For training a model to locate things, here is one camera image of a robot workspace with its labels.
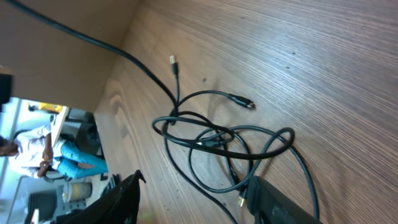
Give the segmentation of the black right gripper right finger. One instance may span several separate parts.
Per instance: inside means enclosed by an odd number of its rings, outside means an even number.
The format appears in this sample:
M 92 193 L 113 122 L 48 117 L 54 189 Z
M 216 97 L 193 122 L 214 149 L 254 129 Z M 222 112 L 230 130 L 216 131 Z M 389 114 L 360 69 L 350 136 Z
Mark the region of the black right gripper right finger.
M 255 218 L 255 224 L 320 223 L 268 181 L 257 176 L 249 179 L 247 207 Z

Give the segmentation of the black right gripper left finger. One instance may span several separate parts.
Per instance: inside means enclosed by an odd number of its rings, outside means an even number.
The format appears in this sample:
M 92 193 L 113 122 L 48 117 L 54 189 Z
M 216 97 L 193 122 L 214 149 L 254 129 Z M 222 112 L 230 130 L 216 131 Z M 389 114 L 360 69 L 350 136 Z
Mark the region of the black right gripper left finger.
M 66 224 L 137 223 L 141 197 L 139 181 L 146 182 L 140 170 L 128 176 L 84 210 L 67 216 Z

